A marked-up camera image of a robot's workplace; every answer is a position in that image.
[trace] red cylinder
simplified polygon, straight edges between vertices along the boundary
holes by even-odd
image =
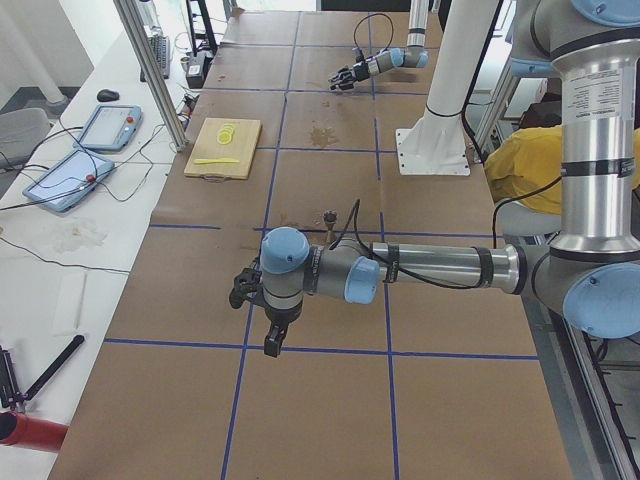
[[[59,423],[27,417],[18,412],[0,414],[0,445],[58,452],[68,427]]]

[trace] white desk surface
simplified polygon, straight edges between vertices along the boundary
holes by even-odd
[[[174,52],[171,78],[166,81],[175,105],[184,93],[179,84],[186,86],[179,57],[180,53]],[[120,92],[120,100],[113,104],[142,107],[143,121],[132,142],[119,154],[109,156],[116,162],[122,162],[140,148],[151,137],[154,127],[162,123],[148,85],[139,81],[139,72],[135,54],[123,33],[62,117],[67,128],[83,125],[98,104],[96,93],[103,88]],[[57,124],[52,132],[59,129]],[[71,137],[61,134],[44,144],[31,163],[51,166],[71,150],[72,144]],[[119,203],[98,186],[65,214],[54,214],[35,206],[3,211],[0,212],[2,236],[47,259],[129,270],[175,155],[165,128],[144,153],[154,166],[129,201]],[[148,168],[148,161],[138,155],[111,174],[105,184],[117,197],[126,197]],[[25,173],[34,178],[40,175],[37,170]],[[27,177],[20,175],[0,200],[0,207],[27,201],[21,192],[29,183]],[[81,269],[45,264],[4,243],[0,243],[0,265],[3,284],[0,345],[10,351],[20,388],[26,391],[73,337],[54,336],[52,321],[60,301],[60,282]],[[123,274],[87,271],[78,325],[78,333],[85,335],[85,343],[35,400],[27,403],[28,414],[64,424],[71,421],[126,280]],[[2,475],[30,480],[47,478],[55,457],[46,452],[0,447]]]

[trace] cutting board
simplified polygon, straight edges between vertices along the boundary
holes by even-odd
[[[233,125],[231,142],[218,142],[218,132],[225,125]],[[187,177],[224,177],[246,180],[249,177],[253,154],[260,136],[260,120],[238,118],[207,118],[198,134],[184,169]],[[196,165],[197,159],[235,158],[239,163],[207,163]]]

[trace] yellow jacket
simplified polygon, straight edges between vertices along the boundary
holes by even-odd
[[[635,131],[633,151],[637,162],[640,160],[640,129]],[[551,183],[560,175],[561,159],[561,126],[514,132],[485,162],[493,201],[518,197]],[[636,165],[633,188],[639,184],[640,166]],[[560,214],[562,185],[558,183],[520,202],[538,212]]]

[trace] black mouse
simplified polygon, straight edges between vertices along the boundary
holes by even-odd
[[[99,102],[113,102],[120,98],[120,94],[115,90],[109,90],[108,88],[105,88],[98,92],[97,98]]]

